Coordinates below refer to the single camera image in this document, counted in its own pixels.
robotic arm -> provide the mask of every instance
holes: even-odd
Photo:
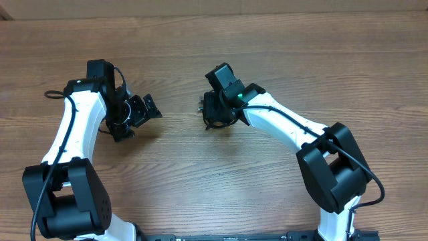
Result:
[[[378,240],[372,232],[355,232],[352,226],[354,207],[372,179],[370,169],[349,129],[336,123],[328,128],[292,112],[274,100],[256,84],[245,87],[223,63],[206,76],[213,91],[203,98],[203,118],[210,128],[223,128],[238,119],[261,129],[289,147],[298,159],[308,193],[321,207],[316,240]],[[325,157],[335,154],[335,145],[359,160],[363,167],[347,156],[327,164]]]
[[[51,91],[65,96],[64,116],[41,164],[25,168],[24,188],[45,238],[142,240],[137,225],[112,213],[107,191],[92,167],[92,153],[104,119],[109,133],[118,142],[134,136],[131,126],[139,127],[162,114],[149,94],[143,98],[144,102],[137,95],[130,97],[125,81],[115,89],[114,70],[123,75],[111,63],[92,60],[87,67],[86,79],[70,80],[64,92]],[[67,186],[74,193],[56,197],[54,192]]]

wooden surface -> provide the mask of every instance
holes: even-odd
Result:
[[[204,75],[229,62],[313,121],[350,127],[387,197],[356,227],[383,240],[428,235],[428,12],[155,17],[0,23],[0,240],[27,240],[21,175],[47,153],[64,104],[43,97],[105,58],[164,118],[115,143],[94,167],[122,219],[147,234],[314,230],[319,209],[296,157],[237,123],[204,131]],[[372,182],[362,200],[379,195]]]
[[[12,19],[36,20],[254,13],[423,11],[428,8],[428,0],[0,0],[0,6],[5,8]]]

wooden table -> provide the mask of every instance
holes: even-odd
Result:
[[[428,235],[428,13],[150,17],[0,23],[0,240],[28,240],[21,175],[55,138],[64,103],[43,97],[86,75],[86,61],[120,67],[163,113],[115,143],[98,135],[94,167],[113,212],[147,234],[314,230],[318,206],[296,157],[237,123],[205,131],[204,75],[228,62],[313,121],[350,127],[387,197],[356,227],[383,240]],[[379,195],[371,182],[362,200]]]

